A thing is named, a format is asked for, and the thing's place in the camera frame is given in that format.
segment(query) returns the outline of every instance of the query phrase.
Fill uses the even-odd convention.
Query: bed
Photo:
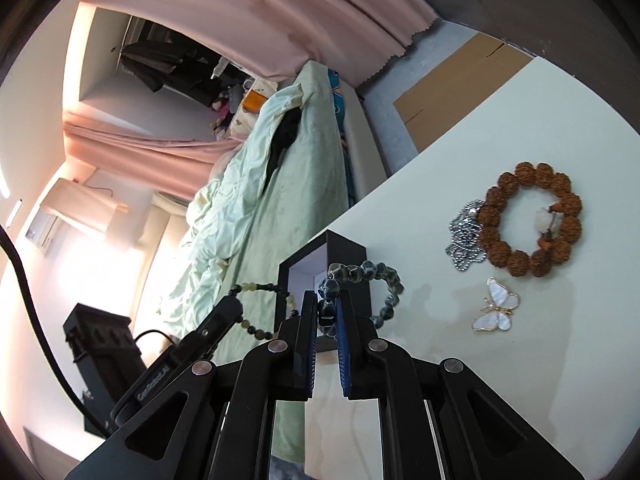
[[[162,313],[169,332],[184,336],[193,330],[235,283],[277,282],[280,262],[347,211],[349,171],[357,200],[386,179],[356,92],[343,82],[333,92],[328,73],[327,67],[310,61],[289,87],[271,97],[222,181],[211,183],[191,203],[188,220],[197,225],[198,232],[187,234],[184,254],[188,257],[179,272],[178,285],[163,300]],[[336,98],[344,101],[344,117],[338,120]],[[302,104],[296,140],[262,188],[265,150],[269,149],[274,122],[296,104]],[[268,120],[269,116],[276,121]],[[338,123],[344,124],[340,128],[342,138]],[[212,214],[211,208],[220,211]],[[198,245],[205,248],[195,250]],[[196,267],[200,267],[200,274],[194,278]],[[195,301],[185,302],[187,296]],[[240,300],[245,319],[256,327],[274,330],[273,294],[241,294]],[[257,344],[260,342],[237,325],[221,342],[214,361],[224,364],[239,360]],[[275,416],[272,453],[289,462],[303,463],[303,405],[280,402]]]

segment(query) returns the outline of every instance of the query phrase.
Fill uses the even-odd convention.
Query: white bead
[[[535,221],[536,231],[539,233],[546,233],[553,219],[553,215],[547,209],[538,209]]]

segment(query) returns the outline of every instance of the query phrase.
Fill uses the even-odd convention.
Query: pink curtain
[[[423,0],[83,0],[197,40],[253,75],[295,76],[309,59],[357,86],[436,18]]]
[[[243,140],[155,139],[73,114],[65,114],[63,129],[67,155],[187,200],[209,181],[214,165],[228,162]]]

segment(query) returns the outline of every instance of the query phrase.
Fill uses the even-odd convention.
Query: gray stone bead bracelet
[[[376,329],[381,328],[385,321],[392,319],[394,309],[400,303],[400,294],[404,292],[404,286],[400,283],[398,272],[387,267],[380,262],[375,264],[369,260],[365,260],[360,266],[343,264],[331,264],[327,271],[327,277],[320,282],[318,286],[318,294],[324,300],[319,312],[319,317],[331,319],[335,316],[335,299],[340,294],[340,283],[353,282],[359,283],[362,280],[368,282],[372,280],[384,280],[389,290],[389,295],[385,298],[385,306],[380,309],[378,316],[372,316],[371,320]],[[329,337],[335,337],[335,322],[327,323],[325,326],[320,324],[322,333]]]
[[[235,298],[240,292],[255,292],[256,290],[268,290],[269,292],[275,292],[286,298],[287,307],[290,309],[290,316],[298,316],[299,312],[296,310],[296,300],[289,293],[289,291],[283,289],[278,285],[274,285],[273,283],[236,283],[229,289],[228,294]],[[278,333],[275,334],[269,332],[268,330],[262,330],[261,328],[256,328],[251,324],[251,321],[245,319],[243,316],[239,316],[236,319],[236,323],[238,323],[243,329],[247,331],[249,335],[254,336],[258,341],[262,341],[263,339],[276,339],[278,337]]]

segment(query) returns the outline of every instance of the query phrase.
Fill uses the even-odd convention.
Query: butterfly brooch
[[[511,314],[520,304],[520,297],[509,292],[509,289],[495,278],[486,280],[489,298],[484,298],[486,306],[482,316],[476,318],[471,327],[474,330],[508,330],[511,328]]]

